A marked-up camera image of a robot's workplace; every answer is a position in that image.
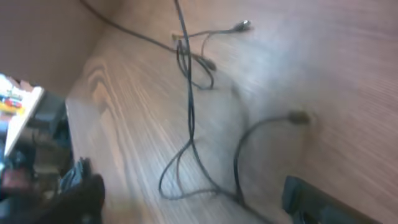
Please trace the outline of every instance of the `wood grain surface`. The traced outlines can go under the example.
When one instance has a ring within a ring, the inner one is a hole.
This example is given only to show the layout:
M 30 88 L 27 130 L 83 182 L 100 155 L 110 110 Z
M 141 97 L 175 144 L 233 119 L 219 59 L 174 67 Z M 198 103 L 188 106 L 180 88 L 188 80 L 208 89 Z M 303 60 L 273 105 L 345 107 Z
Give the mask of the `wood grain surface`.
M 240 163 L 247 201 L 277 223 L 286 175 L 297 175 L 383 223 L 398 218 L 398 2 L 394 0 L 183 0 L 189 32 L 216 35 L 205 54 L 218 66 L 213 91 L 195 90 L 197 145 L 212 177 L 233 189 L 243 131 L 292 108 L 314 115 L 253 134 Z M 113 18 L 172 44 L 172 1 L 129 0 Z M 202 38 L 192 39 L 195 52 Z M 194 80 L 208 80 L 194 64 Z M 188 139 L 187 82 L 175 55 L 108 27 L 67 100 L 75 157 L 90 157 L 106 183 L 105 223 L 260 223 L 223 196 L 170 202 L 157 183 Z M 183 190 L 208 186 L 193 159 Z M 175 167 L 165 190 L 179 194 Z

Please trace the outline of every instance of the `connector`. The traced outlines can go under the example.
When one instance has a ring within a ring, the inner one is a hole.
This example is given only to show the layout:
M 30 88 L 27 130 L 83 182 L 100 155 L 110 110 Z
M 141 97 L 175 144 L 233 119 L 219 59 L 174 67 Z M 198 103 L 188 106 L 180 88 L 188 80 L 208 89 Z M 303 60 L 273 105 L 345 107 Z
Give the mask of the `connector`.
M 250 29 L 251 22 L 249 20 L 243 20 L 240 23 L 236 24 L 232 30 L 236 32 L 244 32 Z

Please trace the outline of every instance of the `wooden panel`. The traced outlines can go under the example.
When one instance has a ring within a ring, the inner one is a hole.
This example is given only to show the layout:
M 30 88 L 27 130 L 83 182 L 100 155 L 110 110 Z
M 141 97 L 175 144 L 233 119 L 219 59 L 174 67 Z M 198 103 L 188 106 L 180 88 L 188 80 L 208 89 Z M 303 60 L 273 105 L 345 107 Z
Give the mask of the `wooden panel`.
M 120 0 L 92 0 L 111 15 Z M 0 73 L 66 96 L 80 76 L 104 25 L 79 0 L 3 1 L 0 7 Z
M 182 1 L 188 30 L 225 29 L 206 54 L 218 65 L 214 91 L 195 91 L 198 150 L 211 176 L 233 188 L 234 147 L 244 129 L 290 108 L 315 113 L 308 128 L 272 124 L 241 158 L 248 202 L 278 223 L 286 175 L 298 175 L 383 223 L 398 214 L 398 2 Z M 179 30 L 170 1 L 131 0 L 115 20 L 164 43 Z M 200 50 L 201 38 L 192 39 Z M 228 199 L 169 202 L 157 192 L 187 134 L 186 80 L 175 56 L 108 28 L 67 100 L 75 156 L 103 174 L 105 223 L 257 223 Z M 195 65 L 194 79 L 206 82 Z M 206 187 L 192 153 L 184 190 Z M 177 194 L 174 168 L 165 188 Z

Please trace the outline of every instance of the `black cable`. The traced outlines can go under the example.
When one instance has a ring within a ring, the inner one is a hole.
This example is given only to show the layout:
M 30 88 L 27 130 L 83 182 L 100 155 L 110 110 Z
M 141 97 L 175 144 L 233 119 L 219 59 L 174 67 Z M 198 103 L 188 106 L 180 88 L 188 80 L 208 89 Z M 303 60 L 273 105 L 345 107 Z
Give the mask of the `black cable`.
M 159 193 L 161 195 L 161 197 L 169 199 L 169 200 L 180 200 L 183 198 L 188 198 L 188 197 L 192 197 L 194 195 L 198 195 L 198 194 L 203 194 L 203 193 L 216 193 L 216 194 L 223 194 L 225 196 L 227 196 L 228 198 L 230 198 L 232 201 L 236 202 L 238 205 L 240 205 L 243 209 L 245 209 L 246 211 L 250 212 L 251 214 L 255 215 L 256 217 L 258 217 L 260 220 L 262 220 L 264 223 L 272 223 L 267 217 L 262 216 L 259 212 L 255 211 L 255 209 L 251 208 L 248 204 L 246 204 L 246 202 L 244 201 L 244 195 L 243 195 L 243 191 L 241 189 L 240 183 L 239 183 L 239 175 L 238 175 L 238 159 L 239 159 L 239 155 L 242 149 L 243 144 L 246 142 L 247 138 L 250 136 L 250 134 L 252 134 L 253 131 L 255 131 L 257 128 L 259 128 L 260 126 L 270 123 L 272 121 L 281 121 L 284 119 L 289 119 L 292 123 L 294 124 L 302 124 L 302 123 L 306 123 L 308 122 L 308 116 L 304 113 L 291 113 L 288 116 L 285 117 L 278 117 L 278 118 L 269 118 L 269 119 L 265 119 L 262 120 L 258 123 L 256 123 L 255 125 L 253 125 L 252 127 L 250 127 L 242 136 L 242 138 L 239 140 L 238 146 L 236 148 L 236 152 L 234 155 L 234 179 L 235 179 L 235 184 L 236 184 L 236 192 L 231 193 L 225 189 L 223 189 L 221 186 L 219 186 L 209 175 L 208 171 L 206 170 L 206 167 L 203 165 L 203 163 L 200 160 L 195 142 L 194 142 L 194 138 L 195 138 L 195 104 L 194 104 L 194 99 L 193 99 L 193 91 L 192 91 L 192 86 L 195 86 L 197 88 L 199 88 L 200 90 L 205 90 L 205 89 L 211 89 L 213 88 L 213 84 L 214 84 L 214 79 L 213 76 L 211 75 L 210 70 L 215 70 L 215 65 L 212 66 L 212 62 L 209 64 L 209 60 L 206 59 L 205 57 L 203 57 L 203 49 L 204 49 L 204 45 L 206 43 L 206 41 L 203 42 L 202 48 L 201 48 L 201 56 L 199 55 L 195 55 L 195 54 L 191 54 L 190 51 L 190 44 L 189 44 L 189 37 L 195 37 L 198 35 L 205 35 L 208 34 L 208 36 L 206 37 L 205 40 L 208 40 L 212 35 L 214 34 L 226 34 L 226 33 L 232 33 L 232 32 L 242 32 L 245 31 L 249 28 L 250 26 L 250 22 L 249 21 L 242 21 L 239 24 L 235 25 L 232 29 L 229 30 L 207 30 L 207 31 L 203 31 L 203 32 L 199 32 L 196 34 L 191 34 L 188 35 L 187 34 L 187 29 L 185 27 L 185 21 L 183 19 L 183 15 L 182 15 L 182 11 L 180 8 L 180 4 L 178 2 L 178 0 L 174 0 L 175 3 L 175 7 L 178 13 L 178 17 L 180 19 L 180 23 L 181 23 L 181 28 L 182 28 L 182 32 L 183 32 L 183 39 L 185 41 L 185 46 L 183 46 L 182 41 L 180 39 L 177 39 L 177 49 L 174 50 L 173 48 L 162 44 L 154 39 L 151 39 L 149 37 L 146 37 L 142 34 L 139 34 L 137 32 L 128 30 L 116 23 L 114 23 L 113 21 L 107 19 L 106 17 L 102 16 L 100 13 L 98 13 L 95 9 L 93 9 L 85 0 L 80 0 L 81 3 L 89 10 L 91 11 L 94 15 L 96 15 L 98 18 L 100 18 L 102 21 L 104 21 L 105 23 L 125 32 L 128 34 L 131 34 L 135 37 L 138 37 L 140 39 L 146 40 L 148 42 L 151 42 L 155 45 L 158 45 L 159 47 L 162 47 L 165 50 L 168 50 L 169 52 L 173 52 L 176 53 L 177 55 L 177 63 L 178 63 L 178 67 L 180 69 L 180 71 L 183 73 L 184 77 L 187 78 L 187 82 L 188 82 L 188 132 L 189 132 L 189 140 L 188 142 L 184 145 L 184 147 L 182 147 L 178 153 L 176 153 L 176 155 L 173 156 L 173 158 L 169 161 L 169 163 L 166 165 L 165 169 L 163 170 L 163 172 L 160 175 L 160 179 L 159 179 L 159 185 L 158 185 L 158 190 Z M 211 78 L 211 84 L 208 88 L 202 88 L 200 85 L 197 85 L 196 83 L 194 83 L 192 81 L 192 58 L 194 60 L 196 60 L 206 71 L 206 73 L 209 75 L 209 77 Z M 195 160 L 197 162 L 197 164 L 199 165 L 199 168 L 201 169 L 203 175 L 206 177 L 206 179 L 210 182 L 210 184 L 213 186 L 212 189 L 200 189 L 200 190 L 195 190 L 193 192 L 189 192 L 189 193 L 182 193 L 181 195 L 178 196 L 169 196 L 164 194 L 163 189 L 162 189 L 162 183 L 163 183 L 163 179 L 165 176 L 165 173 L 168 171 L 168 169 L 170 168 L 170 166 L 173 164 L 173 162 L 176 159 L 180 159 L 181 156 L 183 155 L 183 153 L 189 148 L 192 147 L 194 156 L 195 156 Z
M 245 131 L 243 133 L 241 139 L 239 140 L 238 146 L 236 147 L 235 154 L 234 154 L 233 169 L 234 169 L 234 179 L 235 179 L 235 185 L 236 185 L 236 196 L 240 203 L 245 204 L 243 191 L 241 188 L 241 184 L 239 183 L 239 172 L 238 172 L 238 159 L 239 159 L 239 155 L 242 151 L 242 146 L 247 141 L 248 137 L 262 125 L 273 122 L 273 121 L 282 121 L 285 119 L 287 119 L 287 117 L 285 117 L 285 116 L 280 117 L 280 118 L 276 117 L 276 118 L 263 119 L 262 121 L 257 122 L 256 124 L 251 126 L 247 131 Z
M 178 67 L 181 69 L 181 72 L 184 74 L 184 76 L 187 78 L 188 80 L 188 132 L 189 132 L 189 140 L 188 142 L 185 144 L 185 146 L 179 150 L 179 152 L 174 155 L 174 157 L 172 158 L 172 160 L 167 164 L 166 168 L 164 169 L 162 175 L 160 176 L 160 180 L 159 180 L 159 192 L 161 194 L 161 196 L 165 197 L 165 198 L 171 198 L 172 200 L 178 200 L 181 198 L 187 198 L 187 197 L 191 197 L 194 196 L 196 194 L 201 194 L 201 193 L 205 193 L 205 192 L 214 192 L 214 193 L 221 193 L 227 197 L 229 197 L 230 199 L 232 199 L 233 201 L 235 201 L 236 203 L 238 203 L 240 206 L 242 206 L 245 210 L 251 212 L 252 214 L 254 214 L 255 216 L 257 216 L 258 218 L 260 218 L 262 221 L 264 221 L 265 223 L 271 223 L 269 221 L 268 218 L 263 217 L 261 214 L 259 214 L 257 211 L 255 211 L 253 208 L 251 208 L 250 206 L 248 206 L 247 204 L 245 204 L 243 201 L 239 201 L 237 196 L 235 194 L 232 194 L 231 192 L 228 192 L 227 190 L 223 189 L 222 187 L 220 187 L 209 175 L 208 171 L 206 170 L 205 166 L 203 165 L 203 163 L 200 160 L 200 157 L 198 155 L 198 151 L 196 149 L 196 145 L 194 142 L 194 138 L 195 138 L 195 104 L 194 104 L 194 100 L 193 100 L 193 92 L 192 92 L 192 60 L 191 60 L 191 55 L 190 55 L 190 44 L 189 44 L 189 37 L 187 34 L 187 30 L 185 27 L 185 22 L 183 19 L 183 15 L 182 15 L 182 11 L 180 8 L 180 4 L 178 3 L 178 0 L 174 0 L 175 3 L 175 7 L 177 9 L 178 12 L 178 17 L 180 19 L 181 22 L 181 28 L 182 28 L 182 32 L 183 32 L 183 36 L 184 36 L 184 41 L 185 41 L 185 49 L 186 49 L 186 55 L 182 54 L 182 41 L 178 40 L 178 47 L 177 47 L 177 62 L 178 62 Z M 254 128 L 250 129 L 249 132 L 247 132 L 246 135 L 244 135 L 244 140 L 247 138 L 247 136 L 250 135 L 250 133 L 256 129 L 256 127 L 260 126 L 261 124 L 267 123 L 269 120 L 266 120 L 263 123 L 259 123 L 257 126 L 255 126 Z M 162 190 L 162 181 L 164 178 L 164 175 L 166 173 L 166 171 L 169 169 L 169 167 L 171 166 L 171 164 L 174 162 L 174 160 L 178 159 L 180 156 L 182 156 L 182 154 L 189 148 L 189 146 L 192 147 L 195 159 L 197 161 L 197 164 L 199 165 L 199 168 L 201 169 L 202 173 L 204 174 L 204 176 L 207 178 L 207 180 L 212 184 L 212 186 L 215 189 L 205 189 L 205 190 L 197 190 L 188 194 L 182 194 L 181 196 L 177 196 L 177 197 L 167 197 L 166 195 L 164 195 L 163 190 Z M 238 158 L 239 156 L 239 152 L 240 152 L 240 148 L 238 148 L 238 153 L 236 154 L 236 158 Z
M 93 6 L 91 6 L 90 4 L 88 4 L 88 2 L 86 2 L 86 0 L 80 0 L 80 2 L 82 3 L 82 5 L 84 5 L 87 8 L 87 10 L 89 10 L 92 14 L 94 14 L 98 19 L 100 19 L 104 23 L 106 23 L 106 24 L 108 24 L 108 25 L 110 25 L 110 26 L 112 26 L 112 27 L 114 27 L 114 28 L 116 28 L 116 29 L 118 29 L 118 30 L 120 30 L 122 32 L 125 32 L 125 33 L 127 33 L 129 35 L 132 35 L 134 37 L 137 37 L 137 38 L 140 38 L 142 40 L 146 40 L 146 41 L 148 41 L 148 42 L 150 42 L 152 44 L 155 44 L 155 45 L 157 45 L 157 46 L 159 46 L 159 47 L 161 47 L 161 48 L 163 48 L 163 49 L 165 49 L 165 50 L 167 50 L 169 52 L 177 53 L 177 50 L 169 47 L 168 45 L 165 45 L 165 44 L 163 44 L 163 43 L 161 43 L 161 42 L 159 42 L 157 40 L 154 40 L 154 39 L 152 39 L 150 37 L 147 37 L 145 35 L 142 35 L 140 33 L 134 32 L 133 30 L 129 30 L 129 29 L 127 29 L 127 28 L 125 28 L 125 27 L 113 22 L 112 20 L 108 19 L 107 17 L 105 17 L 104 15 L 99 13 L 96 9 L 94 9 Z M 215 71 L 217 69 L 216 65 L 210 59 L 202 57 L 202 56 L 197 55 L 197 54 L 192 54 L 192 58 L 194 60 L 196 60 L 200 64 L 200 66 L 203 67 L 203 69 L 205 70 L 206 74 L 210 78 L 210 84 L 208 86 L 201 86 L 199 84 L 196 84 L 195 82 L 192 82 L 193 85 L 195 87 L 197 87 L 198 89 L 200 89 L 200 90 L 212 90 L 213 86 L 214 86 L 214 77 L 213 77 L 213 74 L 211 74 L 210 70 Z

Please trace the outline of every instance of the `wall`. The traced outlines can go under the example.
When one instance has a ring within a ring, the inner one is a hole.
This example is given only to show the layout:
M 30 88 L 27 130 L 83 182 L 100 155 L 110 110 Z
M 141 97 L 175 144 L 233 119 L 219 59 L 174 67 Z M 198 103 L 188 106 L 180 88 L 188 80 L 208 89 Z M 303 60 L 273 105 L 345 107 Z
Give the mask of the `wall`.
M 121 0 L 88 0 L 107 16 Z M 66 96 L 104 28 L 79 0 L 12 0 L 0 7 L 0 73 Z

